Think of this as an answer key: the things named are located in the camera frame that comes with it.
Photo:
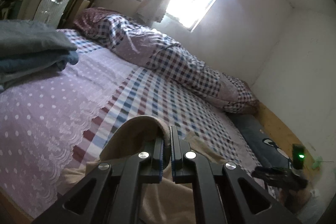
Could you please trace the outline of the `person's right hand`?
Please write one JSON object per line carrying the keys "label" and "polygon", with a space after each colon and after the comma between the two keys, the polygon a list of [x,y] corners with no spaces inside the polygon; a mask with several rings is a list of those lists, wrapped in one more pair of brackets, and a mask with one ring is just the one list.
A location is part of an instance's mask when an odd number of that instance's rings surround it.
{"label": "person's right hand", "polygon": [[291,213],[298,213],[310,200],[311,192],[309,189],[294,191],[290,189],[280,189],[280,203]]}

